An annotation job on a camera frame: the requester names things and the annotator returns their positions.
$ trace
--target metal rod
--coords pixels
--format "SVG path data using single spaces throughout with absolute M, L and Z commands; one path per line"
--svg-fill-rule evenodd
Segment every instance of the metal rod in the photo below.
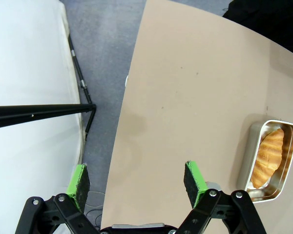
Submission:
M 89 120 L 88 120 L 88 124 L 86 126 L 86 140 L 87 140 L 87 136 L 88 136 L 88 133 L 89 133 L 89 130 L 90 130 L 90 127 L 91 127 L 91 124 L 92 124 L 92 121 L 93 121 L 93 118 L 94 118 L 94 115 L 96 114 L 96 111 L 97 111 L 97 107 L 96 105 L 94 105 L 95 107 L 92 109 L 92 112 L 90 114 L 90 117 L 89 117 Z
M 45 118 L 93 112 L 95 110 L 95 104 L 0 106 L 0 128 Z
M 84 90 L 84 95 L 86 96 L 87 102 L 89 104 L 92 104 L 92 100 L 91 100 L 90 94 L 88 92 L 88 87 L 87 87 L 87 85 L 85 83 L 82 71 L 80 69 L 77 57 L 75 55 L 74 45 L 73 45 L 72 38 L 70 37 L 70 35 L 68 35 L 68 44 L 69 44 L 69 48 L 70 48 L 70 51 L 71 51 L 71 54 L 72 54 L 73 63 L 75 65 L 75 68 L 76 68 L 77 73 L 78 73 L 78 77 L 79 77 L 79 80 L 80 80 L 80 86 Z

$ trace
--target croissant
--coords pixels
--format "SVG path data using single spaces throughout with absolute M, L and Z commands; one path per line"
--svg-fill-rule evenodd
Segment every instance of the croissant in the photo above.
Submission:
M 262 187 L 278 169 L 282 159 L 284 132 L 281 128 L 268 134 L 259 145 L 251 182 L 253 187 Z

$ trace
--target tan table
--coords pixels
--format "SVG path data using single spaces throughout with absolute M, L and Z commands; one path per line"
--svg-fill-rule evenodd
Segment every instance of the tan table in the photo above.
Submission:
M 191 210 L 184 163 L 224 192 L 236 181 L 250 125 L 293 122 L 293 54 L 227 19 L 148 0 L 129 72 L 102 227 L 164 222 Z M 257 203 L 267 233 L 293 233 L 293 163 L 282 194 Z M 206 233 L 226 233 L 212 220 Z

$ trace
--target white fabric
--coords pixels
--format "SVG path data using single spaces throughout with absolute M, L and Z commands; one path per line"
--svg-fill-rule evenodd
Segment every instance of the white fabric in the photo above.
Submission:
M 0 0 L 0 106 L 80 103 L 57 0 Z M 65 192 L 83 147 L 81 115 L 0 128 L 0 234 L 25 201 Z

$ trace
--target gray carpet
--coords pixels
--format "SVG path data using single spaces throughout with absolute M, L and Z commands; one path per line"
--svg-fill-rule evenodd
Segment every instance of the gray carpet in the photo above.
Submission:
M 125 79 L 145 0 L 62 0 L 70 34 L 91 98 L 98 109 L 85 145 L 90 190 L 105 192 L 114 139 L 123 101 Z M 176 0 L 223 15 L 230 0 Z M 80 90 L 81 100 L 86 103 Z M 85 211 L 95 224 L 104 195 L 89 193 Z

